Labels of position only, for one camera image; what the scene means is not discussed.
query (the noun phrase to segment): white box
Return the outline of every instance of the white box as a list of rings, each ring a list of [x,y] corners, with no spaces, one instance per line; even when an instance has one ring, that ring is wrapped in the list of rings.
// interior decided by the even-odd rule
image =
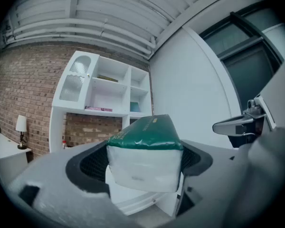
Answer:
[[[138,150],[107,146],[117,184],[149,192],[176,192],[181,174],[180,150]]]

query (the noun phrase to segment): plastic-wrapped package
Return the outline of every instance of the plastic-wrapped package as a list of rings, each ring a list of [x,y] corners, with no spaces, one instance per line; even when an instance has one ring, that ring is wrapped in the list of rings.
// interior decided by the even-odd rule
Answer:
[[[182,150],[169,115],[142,117],[107,142],[115,182],[152,192],[177,191]]]

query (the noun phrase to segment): white lampshade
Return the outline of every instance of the white lampshade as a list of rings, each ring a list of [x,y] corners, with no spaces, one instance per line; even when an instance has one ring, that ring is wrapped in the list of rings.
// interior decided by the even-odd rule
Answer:
[[[25,116],[18,116],[16,130],[19,132],[26,132],[27,131],[27,118]]]

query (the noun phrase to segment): table lamp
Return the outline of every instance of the table lamp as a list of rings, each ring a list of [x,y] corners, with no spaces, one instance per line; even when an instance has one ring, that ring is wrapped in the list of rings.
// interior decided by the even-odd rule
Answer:
[[[18,149],[24,150],[27,148],[25,141],[23,140],[24,134],[23,132],[27,131],[27,118],[25,116],[18,116],[16,131],[20,132],[20,144],[18,145]]]

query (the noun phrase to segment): white wall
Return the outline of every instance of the white wall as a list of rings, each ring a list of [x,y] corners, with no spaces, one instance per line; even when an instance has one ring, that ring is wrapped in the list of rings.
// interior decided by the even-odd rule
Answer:
[[[194,31],[175,33],[151,59],[154,113],[169,114],[181,139],[232,148],[227,136],[212,131],[214,123],[240,114],[232,83],[213,55]]]
[[[271,40],[285,60],[285,24],[270,27],[264,30],[263,33]]]

